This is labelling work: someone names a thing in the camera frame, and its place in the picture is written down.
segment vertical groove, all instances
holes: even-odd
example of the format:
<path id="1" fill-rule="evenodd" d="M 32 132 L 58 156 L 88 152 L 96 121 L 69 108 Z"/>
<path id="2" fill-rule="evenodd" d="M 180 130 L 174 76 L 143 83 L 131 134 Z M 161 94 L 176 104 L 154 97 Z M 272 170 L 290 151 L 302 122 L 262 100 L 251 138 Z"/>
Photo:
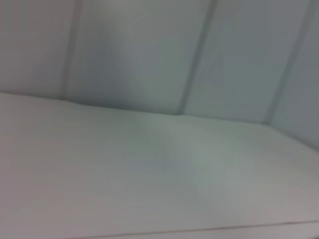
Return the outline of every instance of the vertical groove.
<path id="1" fill-rule="evenodd" d="M 62 83 L 61 83 L 60 96 L 59 96 L 61 100 L 65 100 L 67 95 L 67 88 L 70 81 L 70 74 L 71 74 L 73 57 L 75 53 L 75 44 L 76 44 L 76 39 L 77 39 L 80 20 L 81 20 L 82 8 L 83 8 L 83 0 L 75 0 L 69 41 L 68 41 L 68 46 L 66 50 L 65 62 L 64 62 L 63 73 L 62 73 Z"/>
<path id="2" fill-rule="evenodd" d="M 280 82 L 275 90 L 273 99 L 271 100 L 269 107 L 267 109 L 263 124 L 271 125 L 271 123 L 274 119 L 278 105 L 282 99 L 282 96 L 283 96 L 283 93 L 285 90 L 285 86 L 287 85 L 287 83 L 289 81 L 290 73 L 294 67 L 295 61 L 298 57 L 298 53 L 301 49 L 301 46 L 305 40 L 306 34 L 308 33 L 310 24 L 314 18 L 318 3 L 319 3 L 318 0 L 311 0 L 309 5 L 308 5 L 303 22 L 302 22 L 300 30 L 299 30 L 299 33 L 298 33 L 296 41 L 294 43 L 293 49 L 289 55 L 285 70 L 284 70 L 283 75 L 280 79 Z"/>
<path id="3" fill-rule="evenodd" d="M 177 110 L 177 115 L 182 115 L 185 111 L 187 101 L 189 100 L 191 88 L 193 86 L 193 81 L 196 75 L 196 72 L 198 70 L 200 57 L 202 55 L 202 52 L 204 50 L 205 42 L 207 40 L 207 36 L 209 34 L 209 29 L 213 20 L 214 11 L 216 9 L 217 0 L 210 0 L 208 10 L 205 16 L 205 20 L 203 23 L 202 30 L 200 32 L 200 37 L 198 40 L 198 44 L 196 47 L 196 51 L 190 66 L 190 71 L 186 80 L 186 84 L 184 86 L 183 95 L 180 100 L 180 104 Z"/>

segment white wall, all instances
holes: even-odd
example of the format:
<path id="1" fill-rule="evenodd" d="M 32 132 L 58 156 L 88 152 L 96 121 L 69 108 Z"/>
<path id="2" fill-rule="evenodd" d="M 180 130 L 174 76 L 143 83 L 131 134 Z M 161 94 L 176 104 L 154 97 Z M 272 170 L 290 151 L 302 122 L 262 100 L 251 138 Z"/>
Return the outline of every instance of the white wall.
<path id="1" fill-rule="evenodd" d="M 74 0 L 0 0 L 0 92 L 57 98 Z"/>
<path id="2" fill-rule="evenodd" d="M 175 114 L 209 0 L 85 0 L 67 99 Z"/>
<path id="3" fill-rule="evenodd" d="M 308 0 L 220 0 L 185 109 L 262 122 Z"/>
<path id="4" fill-rule="evenodd" d="M 319 147 L 318 4 L 272 125 Z"/>

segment shelf surface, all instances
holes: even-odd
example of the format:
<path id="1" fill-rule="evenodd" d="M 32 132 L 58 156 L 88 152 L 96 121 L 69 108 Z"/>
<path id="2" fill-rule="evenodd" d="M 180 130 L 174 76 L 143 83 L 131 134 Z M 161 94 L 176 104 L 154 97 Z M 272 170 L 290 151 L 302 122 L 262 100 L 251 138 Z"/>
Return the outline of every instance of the shelf surface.
<path id="1" fill-rule="evenodd" d="M 0 94 L 0 154 L 1 239 L 319 220 L 319 153 L 264 125 Z"/>

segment white shelf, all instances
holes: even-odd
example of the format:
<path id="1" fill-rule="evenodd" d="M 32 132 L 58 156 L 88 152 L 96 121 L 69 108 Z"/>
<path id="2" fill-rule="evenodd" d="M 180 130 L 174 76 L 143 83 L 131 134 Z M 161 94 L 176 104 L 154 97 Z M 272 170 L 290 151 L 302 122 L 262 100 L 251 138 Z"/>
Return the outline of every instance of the white shelf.
<path id="1" fill-rule="evenodd" d="M 1 239 L 319 220 L 319 154 L 269 127 L 6 94 L 0 112 Z"/>

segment white surface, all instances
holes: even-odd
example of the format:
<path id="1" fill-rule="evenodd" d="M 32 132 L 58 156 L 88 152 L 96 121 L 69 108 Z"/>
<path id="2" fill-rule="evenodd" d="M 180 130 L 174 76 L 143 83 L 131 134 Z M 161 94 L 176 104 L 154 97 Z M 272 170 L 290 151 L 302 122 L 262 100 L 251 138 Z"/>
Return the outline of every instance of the white surface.
<path id="1" fill-rule="evenodd" d="M 200 233 L 147 235 L 127 237 L 127 239 L 317 239 L 318 236 L 319 224 L 310 224 L 271 228 L 222 230 Z"/>
<path id="2" fill-rule="evenodd" d="M 74 0 L 0 0 L 0 91 L 58 98 Z"/>
<path id="3" fill-rule="evenodd" d="M 262 122 L 309 0 L 221 0 L 186 114 Z"/>
<path id="4" fill-rule="evenodd" d="M 209 0 L 85 0 L 68 96 L 175 114 Z"/>
<path id="5" fill-rule="evenodd" d="M 319 148 L 319 9 L 301 46 L 273 126 Z"/>
<path id="6" fill-rule="evenodd" d="M 262 125 L 0 94 L 1 239 L 319 219 L 319 154 Z"/>

